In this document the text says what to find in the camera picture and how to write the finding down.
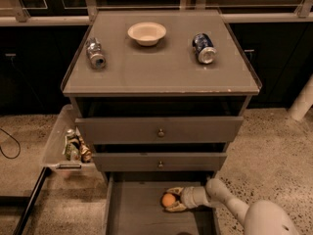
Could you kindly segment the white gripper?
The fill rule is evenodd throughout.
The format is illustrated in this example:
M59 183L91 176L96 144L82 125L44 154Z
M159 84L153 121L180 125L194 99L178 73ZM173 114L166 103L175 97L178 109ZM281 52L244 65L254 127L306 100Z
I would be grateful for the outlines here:
M203 186L198 187L173 187L166 193L180 196L180 201L174 202L165 208L167 212L184 212L186 209L194 209L200 206L210 206L209 197Z

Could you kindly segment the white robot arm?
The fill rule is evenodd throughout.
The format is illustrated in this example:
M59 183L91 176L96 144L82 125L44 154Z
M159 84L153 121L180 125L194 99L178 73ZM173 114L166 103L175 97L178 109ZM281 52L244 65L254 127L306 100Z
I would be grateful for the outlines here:
M204 186L173 187L165 193L173 197L164 205L167 212L223 205L243 227L245 235L299 235L291 218L280 206L266 200L249 206L218 178L208 179Z

